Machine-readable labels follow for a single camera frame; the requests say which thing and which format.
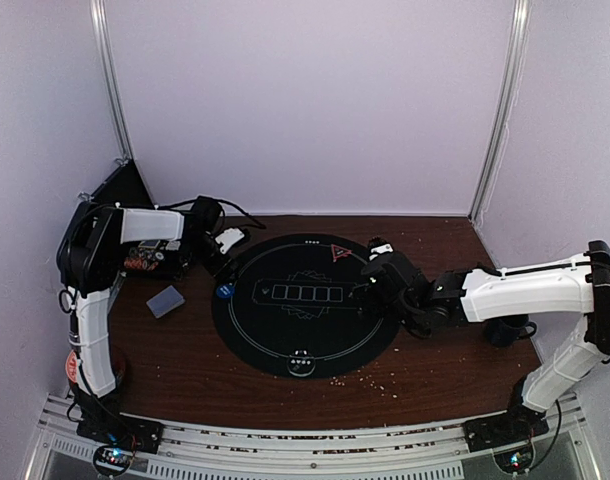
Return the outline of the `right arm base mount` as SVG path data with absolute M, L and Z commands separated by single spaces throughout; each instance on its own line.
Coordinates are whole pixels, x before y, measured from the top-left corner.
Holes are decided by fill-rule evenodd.
M 549 432 L 546 420 L 512 418 L 508 413 L 468 420 L 463 431 L 471 453 L 491 450 L 504 473 L 527 473 L 536 464 L 533 440 Z

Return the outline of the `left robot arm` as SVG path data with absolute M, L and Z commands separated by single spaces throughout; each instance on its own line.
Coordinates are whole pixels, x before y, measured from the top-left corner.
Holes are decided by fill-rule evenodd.
M 265 226 L 253 216 L 227 226 L 224 205 L 199 196 L 166 207 L 83 201 L 74 211 L 57 250 L 58 299 L 70 317 L 76 371 L 70 382 L 90 415 L 91 429 L 108 444 L 122 442 L 129 433 L 127 419 L 107 404 L 118 390 L 109 313 L 121 278 L 131 270 L 174 277 L 196 263 L 215 278 L 231 276 L 232 249 Z

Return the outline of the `blue small blind button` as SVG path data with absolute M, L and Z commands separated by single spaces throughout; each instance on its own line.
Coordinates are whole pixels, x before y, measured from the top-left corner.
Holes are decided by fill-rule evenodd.
M 220 299 L 229 299 L 235 294 L 235 285 L 233 283 L 225 283 L 216 287 L 215 295 Z

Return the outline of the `red triangle marker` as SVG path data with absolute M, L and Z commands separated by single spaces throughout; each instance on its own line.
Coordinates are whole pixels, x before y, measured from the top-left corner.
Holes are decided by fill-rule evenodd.
M 347 247 L 344 247 L 344 246 L 331 244 L 330 249 L 331 249 L 332 261 L 334 263 L 336 263 L 338 260 L 340 260 L 342 258 L 347 258 L 352 255 L 352 250 Z

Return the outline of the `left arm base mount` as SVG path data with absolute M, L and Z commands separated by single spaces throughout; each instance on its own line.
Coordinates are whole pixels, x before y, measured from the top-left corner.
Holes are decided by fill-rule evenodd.
M 160 422 L 124 417 L 125 425 L 110 429 L 91 420 L 81 420 L 76 428 L 78 436 L 98 443 L 92 454 L 92 466 L 104 477 L 115 478 L 127 473 L 136 455 L 156 454 L 164 426 Z

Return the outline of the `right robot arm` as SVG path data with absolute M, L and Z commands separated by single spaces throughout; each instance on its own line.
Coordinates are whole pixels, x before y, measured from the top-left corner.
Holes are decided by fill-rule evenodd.
M 610 248 L 592 241 L 586 252 L 516 268 L 447 271 L 428 280 L 380 237 L 368 245 L 363 281 L 352 291 L 359 309 L 392 319 L 426 337 L 445 326 L 526 320 L 574 312 L 580 319 L 552 357 L 517 386 L 517 400 L 498 419 L 504 440 L 520 440 L 569 388 L 610 359 Z

